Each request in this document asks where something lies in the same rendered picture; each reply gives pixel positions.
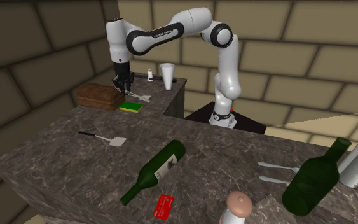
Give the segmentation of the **green and yellow sponge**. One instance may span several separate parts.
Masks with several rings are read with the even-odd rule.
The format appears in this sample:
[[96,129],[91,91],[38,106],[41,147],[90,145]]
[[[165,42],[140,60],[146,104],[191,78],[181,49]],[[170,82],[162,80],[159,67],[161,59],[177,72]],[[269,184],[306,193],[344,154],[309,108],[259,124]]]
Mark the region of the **green and yellow sponge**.
[[120,105],[120,110],[138,113],[142,109],[142,104],[124,102]]

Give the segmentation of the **dark robot stand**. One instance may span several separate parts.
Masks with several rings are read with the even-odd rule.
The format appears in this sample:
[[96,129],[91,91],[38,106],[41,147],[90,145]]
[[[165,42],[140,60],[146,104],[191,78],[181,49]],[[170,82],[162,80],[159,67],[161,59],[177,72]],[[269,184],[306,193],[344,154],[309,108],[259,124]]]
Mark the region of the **dark robot stand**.
[[[209,123],[210,116],[212,114],[212,110],[214,109],[214,102],[210,102],[204,107],[198,109],[197,111],[193,112],[192,114],[185,117],[186,120],[191,120],[195,122],[201,123]],[[231,112],[237,121],[234,129],[243,130],[247,132],[253,132],[258,134],[264,134],[266,130],[266,126],[258,123],[246,116],[243,116],[235,111]]]

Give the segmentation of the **red card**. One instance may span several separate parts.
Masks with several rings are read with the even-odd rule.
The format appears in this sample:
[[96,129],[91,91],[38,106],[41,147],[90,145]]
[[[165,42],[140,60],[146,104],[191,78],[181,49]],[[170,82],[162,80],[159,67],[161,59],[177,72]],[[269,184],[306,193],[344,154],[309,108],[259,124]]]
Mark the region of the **red card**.
[[161,220],[167,220],[167,218],[169,217],[169,213],[172,208],[173,202],[174,202],[173,197],[162,193],[160,195],[160,198],[158,199],[157,205],[153,212],[153,216],[155,218],[159,218]]

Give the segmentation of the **silver fork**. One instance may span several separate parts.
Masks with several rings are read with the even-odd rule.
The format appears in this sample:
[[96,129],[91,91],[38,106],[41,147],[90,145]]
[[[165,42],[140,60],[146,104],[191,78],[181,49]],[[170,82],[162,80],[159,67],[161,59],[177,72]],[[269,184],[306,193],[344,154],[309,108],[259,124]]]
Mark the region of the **silver fork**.
[[265,163],[265,162],[258,162],[258,165],[263,166],[263,167],[271,167],[271,168],[278,168],[278,169],[288,169],[288,170],[293,171],[294,173],[297,173],[299,171],[298,167],[285,167],[285,166],[269,164],[269,163]]

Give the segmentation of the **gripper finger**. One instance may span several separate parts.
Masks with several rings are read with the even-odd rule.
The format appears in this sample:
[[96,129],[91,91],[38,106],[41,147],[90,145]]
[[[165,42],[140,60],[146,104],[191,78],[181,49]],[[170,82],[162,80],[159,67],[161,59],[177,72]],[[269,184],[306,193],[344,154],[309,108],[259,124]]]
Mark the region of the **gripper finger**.
[[126,91],[131,91],[131,85],[134,82],[134,72],[129,72],[124,75],[124,88]]
[[115,88],[124,93],[124,81],[120,78],[120,76],[115,76],[112,81]]

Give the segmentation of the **silver spoon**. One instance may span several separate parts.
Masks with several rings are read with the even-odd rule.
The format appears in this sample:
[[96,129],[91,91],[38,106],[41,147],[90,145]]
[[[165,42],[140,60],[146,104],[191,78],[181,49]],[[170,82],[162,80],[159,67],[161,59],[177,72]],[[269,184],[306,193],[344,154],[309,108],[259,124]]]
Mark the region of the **silver spoon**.
[[286,186],[288,186],[290,184],[290,182],[288,182],[288,181],[283,181],[283,180],[279,180],[279,179],[275,179],[275,178],[269,178],[266,176],[259,176],[258,178],[262,181],[267,181],[267,182],[271,182],[271,183],[282,183],[282,184],[285,184]]

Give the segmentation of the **labelled green wine bottle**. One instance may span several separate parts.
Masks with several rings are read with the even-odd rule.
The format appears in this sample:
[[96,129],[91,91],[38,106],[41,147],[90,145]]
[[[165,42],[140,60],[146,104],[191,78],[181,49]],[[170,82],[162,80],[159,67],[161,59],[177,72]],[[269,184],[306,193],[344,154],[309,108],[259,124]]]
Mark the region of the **labelled green wine bottle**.
[[186,148],[182,142],[171,140],[141,168],[134,186],[122,196],[120,202],[125,206],[141,190],[157,185],[185,154]]

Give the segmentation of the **brown bread loaf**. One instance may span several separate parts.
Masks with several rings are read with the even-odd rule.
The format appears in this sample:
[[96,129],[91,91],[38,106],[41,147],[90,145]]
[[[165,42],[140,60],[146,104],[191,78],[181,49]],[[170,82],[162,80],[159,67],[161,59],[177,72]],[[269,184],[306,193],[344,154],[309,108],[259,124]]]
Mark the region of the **brown bread loaf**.
[[108,111],[115,111],[126,101],[125,94],[114,86],[97,83],[83,85],[76,95],[79,105]]

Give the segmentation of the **white grinder with tan knob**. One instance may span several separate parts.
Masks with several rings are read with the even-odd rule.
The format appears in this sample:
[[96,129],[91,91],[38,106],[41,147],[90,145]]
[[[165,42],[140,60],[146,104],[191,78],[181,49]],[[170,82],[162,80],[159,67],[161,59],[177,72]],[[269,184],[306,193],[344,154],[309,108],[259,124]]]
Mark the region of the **white grinder with tan knob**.
[[251,215],[252,208],[253,204],[248,195],[240,191],[230,192],[219,224],[245,224],[245,219]]

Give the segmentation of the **black-handled silver spatula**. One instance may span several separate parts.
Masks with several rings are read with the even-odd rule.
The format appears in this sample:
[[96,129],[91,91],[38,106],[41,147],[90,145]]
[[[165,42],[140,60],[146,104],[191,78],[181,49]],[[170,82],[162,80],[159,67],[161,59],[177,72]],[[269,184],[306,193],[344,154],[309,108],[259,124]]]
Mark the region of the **black-handled silver spatula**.
[[106,138],[106,137],[98,136],[98,135],[96,135],[96,134],[92,134],[92,133],[89,133],[89,132],[83,132],[83,131],[79,131],[78,134],[83,134],[83,135],[87,135],[87,136],[97,137],[97,138],[99,138],[99,139],[103,139],[103,140],[108,141],[110,146],[117,146],[117,147],[122,146],[123,143],[127,140],[127,139],[124,138],[124,137],[115,137],[115,138],[113,138],[113,139],[109,139],[109,138]]

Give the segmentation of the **white paper cup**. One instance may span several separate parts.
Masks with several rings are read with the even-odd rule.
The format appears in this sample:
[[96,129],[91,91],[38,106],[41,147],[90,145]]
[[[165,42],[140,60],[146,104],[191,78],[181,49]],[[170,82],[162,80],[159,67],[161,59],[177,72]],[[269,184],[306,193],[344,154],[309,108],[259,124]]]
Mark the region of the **white paper cup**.
[[172,82],[174,77],[174,68],[173,63],[162,63],[160,64],[160,70],[162,73],[163,83],[165,90],[169,91],[172,88]]

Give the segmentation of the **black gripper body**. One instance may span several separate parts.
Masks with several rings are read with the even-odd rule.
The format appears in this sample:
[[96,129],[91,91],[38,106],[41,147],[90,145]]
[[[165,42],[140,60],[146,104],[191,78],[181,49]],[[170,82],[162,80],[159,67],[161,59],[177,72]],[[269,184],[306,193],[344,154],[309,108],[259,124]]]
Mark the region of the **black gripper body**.
[[114,71],[117,79],[129,79],[130,78],[130,63],[114,63]]

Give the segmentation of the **plain green wine bottle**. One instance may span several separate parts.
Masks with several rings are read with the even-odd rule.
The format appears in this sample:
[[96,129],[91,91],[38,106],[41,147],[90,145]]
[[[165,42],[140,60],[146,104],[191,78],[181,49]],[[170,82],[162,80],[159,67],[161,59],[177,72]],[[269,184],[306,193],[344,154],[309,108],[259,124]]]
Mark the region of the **plain green wine bottle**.
[[321,157],[306,160],[282,195],[284,207],[296,216],[306,216],[339,180],[337,162],[352,143],[339,137]]

